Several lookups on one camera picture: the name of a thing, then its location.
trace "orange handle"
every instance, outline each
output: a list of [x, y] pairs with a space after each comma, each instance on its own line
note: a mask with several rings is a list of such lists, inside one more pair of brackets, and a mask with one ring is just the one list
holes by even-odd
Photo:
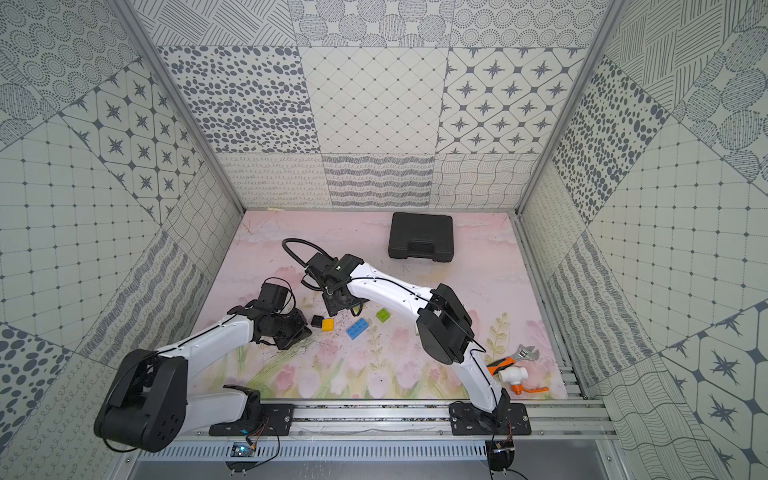
[[496, 375], [496, 372], [498, 372], [499, 370], [503, 370], [508, 366], [514, 365], [514, 364], [515, 364], [515, 359], [508, 356], [507, 358], [503, 359], [502, 362], [499, 363], [498, 365], [489, 366], [488, 371], [491, 373], [491, 376], [493, 376], [493, 375]]

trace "gray floor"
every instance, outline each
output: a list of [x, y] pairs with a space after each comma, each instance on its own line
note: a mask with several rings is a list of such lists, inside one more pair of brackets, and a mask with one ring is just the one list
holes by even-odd
[[[591, 441], [524, 441], [516, 443], [512, 468], [528, 480], [601, 480], [607, 476], [598, 450]], [[224, 463], [218, 462], [139, 462], [131, 479], [184, 478], [184, 480], [227, 480]], [[489, 478], [484, 462], [270, 462], [245, 474], [245, 478], [297, 480], [453, 480]], [[495, 473], [496, 480], [523, 480], [514, 474]]]

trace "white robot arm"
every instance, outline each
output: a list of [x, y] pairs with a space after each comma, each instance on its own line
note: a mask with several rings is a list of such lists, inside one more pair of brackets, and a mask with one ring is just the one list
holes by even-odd
[[[429, 307], [432, 290], [398, 280], [378, 271], [368, 263], [358, 265], [346, 284], [349, 292], [363, 299], [372, 300], [416, 322], [420, 312]], [[460, 331], [462, 335], [471, 332]], [[485, 350], [471, 339], [463, 352], [462, 361], [452, 361], [451, 367], [464, 384], [469, 401], [483, 412], [493, 412], [502, 397], [502, 386], [485, 367], [480, 355]]]
[[[304, 243], [318, 253], [304, 262], [288, 243]], [[302, 280], [311, 290], [323, 292], [330, 316], [345, 309], [354, 314], [372, 300], [412, 319], [424, 350], [450, 365], [467, 389], [474, 406], [470, 419], [486, 432], [506, 431], [509, 395], [484, 365], [480, 354], [485, 349], [474, 339], [472, 319], [450, 287], [440, 284], [432, 290], [412, 285], [358, 257], [346, 254], [337, 259], [301, 239], [285, 239], [283, 247], [317, 282], [315, 286]], [[129, 353], [97, 415], [96, 436], [105, 443], [110, 439], [157, 452], [179, 433], [208, 425], [221, 435], [252, 431], [263, 414], [258, 391], [225, 386], [230, 391], [191, 395], [187, 386], [196, 374], [238, 346], [258, 342], [288, 349], [308, 337], [311, 331], [295, 299], [291, 311], [283, 313], [288, 293], [292, 294], [283, 286], [265, 282], [257, 300], [234, 307], [204, 331], [155, 351]], [[271, 337], [274, 343], [261, 336]]]

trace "black mounting plate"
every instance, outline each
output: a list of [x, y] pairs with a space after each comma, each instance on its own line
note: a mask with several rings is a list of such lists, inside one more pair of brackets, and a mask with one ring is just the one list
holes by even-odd
[[[293, 422], [293, 409], [294, 405], [290, 403], [262, 403], [261, 415], [256, 422], [257, 425], [262, 425], [266, 422], [266, 428], [262, 432], [261, 436], [286, 436], [290, 430], [290, 425]], [[232, 430], [231, 427], [227, 427], [226, 424], [211, 425], [208, 429], [208, 435], [212, 437], [229, 437], [245, 435], [248, 432], [240, 432]]]
[[448, 412], [453, 435], [508, 435], [510, 425], [512, 435], [531, 434], [528, 411], [522, 403], [500, 404], [498, 413], [501, 417], [497, 422], [493, 422], [490, 414], [471, 403], [452, 403]]

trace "black carrying case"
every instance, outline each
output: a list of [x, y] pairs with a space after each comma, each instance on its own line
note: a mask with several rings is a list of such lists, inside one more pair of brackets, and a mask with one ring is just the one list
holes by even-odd
[[453, 260], [453, 219], [448, 215], [395, 212], [389, 230], [389, 258]]

